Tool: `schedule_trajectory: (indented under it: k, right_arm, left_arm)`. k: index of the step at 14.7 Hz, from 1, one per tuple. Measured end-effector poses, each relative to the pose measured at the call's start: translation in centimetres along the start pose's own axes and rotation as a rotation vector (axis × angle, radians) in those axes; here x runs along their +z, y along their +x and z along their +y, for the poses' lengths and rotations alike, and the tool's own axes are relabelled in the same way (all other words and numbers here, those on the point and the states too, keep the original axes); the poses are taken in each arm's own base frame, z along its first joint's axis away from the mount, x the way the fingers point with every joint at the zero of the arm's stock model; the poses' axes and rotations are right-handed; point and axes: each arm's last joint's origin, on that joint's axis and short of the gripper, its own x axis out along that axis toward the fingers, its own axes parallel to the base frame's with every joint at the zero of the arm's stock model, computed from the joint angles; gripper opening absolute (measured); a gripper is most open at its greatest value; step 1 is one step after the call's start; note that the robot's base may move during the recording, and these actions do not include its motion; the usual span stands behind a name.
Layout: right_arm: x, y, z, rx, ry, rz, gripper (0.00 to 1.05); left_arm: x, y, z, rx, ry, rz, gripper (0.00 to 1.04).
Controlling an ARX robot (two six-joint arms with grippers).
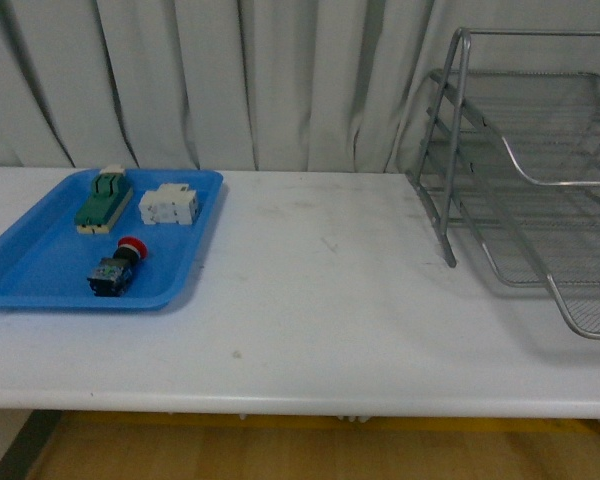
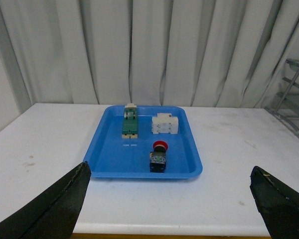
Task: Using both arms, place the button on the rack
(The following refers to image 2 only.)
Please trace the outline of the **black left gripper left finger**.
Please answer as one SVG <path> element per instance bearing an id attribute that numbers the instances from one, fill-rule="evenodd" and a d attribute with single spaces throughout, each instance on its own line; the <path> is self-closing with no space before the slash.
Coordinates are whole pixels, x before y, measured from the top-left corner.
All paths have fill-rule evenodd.
<path id="1" fill-rule="evenodd" d="M 83 207 L 91 177 L 83 162 L 0 222 L 0 239 L 68 239 Z"/>

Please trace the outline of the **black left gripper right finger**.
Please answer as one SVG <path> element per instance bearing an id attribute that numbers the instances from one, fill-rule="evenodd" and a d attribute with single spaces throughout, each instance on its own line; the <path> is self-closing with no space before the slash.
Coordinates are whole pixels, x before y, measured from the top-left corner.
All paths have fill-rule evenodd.
<path id="1" fill-rule="evenodd" d="M 299 239 L 299 193 L 259 166 L 250 189 L 273 239 Z"/>

